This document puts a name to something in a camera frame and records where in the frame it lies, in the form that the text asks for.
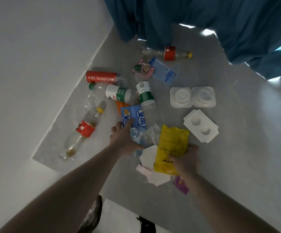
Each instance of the person's left hand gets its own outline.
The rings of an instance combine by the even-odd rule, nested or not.
[[[114,127],[111,128],[110,144],[114,149],[118,149],[121,155],[131,154],[136,150],[142,150],[143,145],[140,145],[132,140],[130,135],[130,128],[132,126],[133,119],[127,122],[124,128],[122,128],[122,122],[117,122]]]

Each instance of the yellow plastic bag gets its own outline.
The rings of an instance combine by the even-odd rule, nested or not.
[[[188,130],[162,126],[156,162],[154,163],[156,172],[179,175],[174,168],[173,161],[169,159],[169,154],[184,155],[188,147],[188,136]]]

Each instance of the white bottle label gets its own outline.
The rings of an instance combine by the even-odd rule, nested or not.
[[[149,82],[142,81],[136,84],[136,89],[138,92],[138,98],[140,100],[140,104],[144,101],[154,100],[154,95],[152,94],[151,87]]]
[[[105,91],[105,96],[115,101],[124,102],[124,97],[126,92],[127,92],[126,89],[120,88],[119,86],[108,85]]]

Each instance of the green bottle cap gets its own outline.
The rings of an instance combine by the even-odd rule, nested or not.
[[[93,87],[95,86],[95,83],[89,83],[89,89],[93,90]]]
[[[141,65],[135,65],[135,66],[134,66],[134,70],[135,70],[136,72],[141,71]]]

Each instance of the tiled floor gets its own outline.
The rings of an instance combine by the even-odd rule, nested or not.
[[[105,199],[100,223],[93,233],[139,233],[141,224],[138,215],[122,206]],[[157,233],[170,233],[156,225]]]

